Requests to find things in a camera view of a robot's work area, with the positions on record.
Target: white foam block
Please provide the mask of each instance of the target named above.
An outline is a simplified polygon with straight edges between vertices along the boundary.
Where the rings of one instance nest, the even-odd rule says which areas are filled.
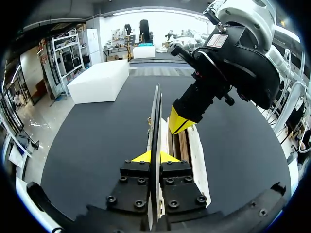
[[[115,101],[129,76],[127,60],[94,64],[68,84],[74,103]]]
[[[156,49],[154,46],[138,46],[133,48],[134,59],[137,58],[155,58]]]

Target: yellow triangle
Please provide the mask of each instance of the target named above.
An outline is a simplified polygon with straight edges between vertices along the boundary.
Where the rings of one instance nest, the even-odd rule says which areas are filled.
[[[144,161],[146,163],[150,163],[150,158],[151,158],[151,150],[147,151],[146,153],[136,157],[135,159],[131,160],[132,162],[140,162]],[[174,158],[173,156],[170,156],[169,154],[161,151],[161,163],[166,163],[167,161],[172,161],[172,162],[180,162],[180,160]]]
[[[166,163],[167,161],[180,162],[180,160],[174,158],[173,156],[161,151],[161,163]]]
[[[146,153],[136,157],[135,159],[131,160],[132,162],[140,162],[144,161],[146,163],[150,163],[150,158],[151,158],[151,150],[147,151]]]

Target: box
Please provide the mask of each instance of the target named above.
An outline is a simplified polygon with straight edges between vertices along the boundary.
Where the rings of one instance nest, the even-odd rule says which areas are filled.
[[[119,56],[118,55],[114,55],[114,56],[109,56],[107,57],[107,61],[110,62],[110,61],[116,61],[119,59]]]
[[[162,43],[162,46],[165,46],[166,48],[168,48],[169,46],[170,46],[170,43],[169,42],[164,42],[164,43]]]

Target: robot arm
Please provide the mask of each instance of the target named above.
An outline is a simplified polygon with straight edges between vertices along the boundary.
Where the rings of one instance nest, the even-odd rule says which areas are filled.
[[[173,103],[169,127],[179,133],[202,119],[213,104],[213,98],[225,98],[231,87],[239,96],[269,109],[279,90],[278,71],[265,56],[270,50],[275,22],[275,9],[268,1],[217,0],[204,14],[215,24],[215,30],[205,44],[189,55],[178,45],[169,51],[179,55],[196,72],[196,82]]]

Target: bolt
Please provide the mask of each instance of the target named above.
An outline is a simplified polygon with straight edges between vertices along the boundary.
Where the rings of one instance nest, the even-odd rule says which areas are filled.
[[[107,200],[107,204],[115,204],[117,202],[117,198],[114,196],[108,196],[106,200]]]
[[[168,179],[166,179],[166,184],[167,185],[172,185],[172,184],[174,184],[174,179],[173,178],[168,178]]]
[[[120,183],[127,183],[127,177],[121,176],[119,181],[120,181]]]
[[[196,201],[199,203],[199,204],[205,204],[206,203],[206,197],[203,196],[203,195],[200,195],[196,198]]]
[[[193,181],[193,178],[191,176],[185,177],[185,183],[191,183]]]
[[[171,200],[169,201],[169,207],[172,209],[176,209],[179,207],[179,202],[176,200]]]
[[[138,178],[137,182],[138,182],[139,185],[145,185],[146,184],[145,178]]]
[[[260,217],[266,217],[267,216],[267,210],[266,209],[261,209],[260,211],[259,211],[259,216]]]
[[[142,200],[137,200],[134,202],[134,206],[138,209],[141,209],[145,206],[145,202]]]

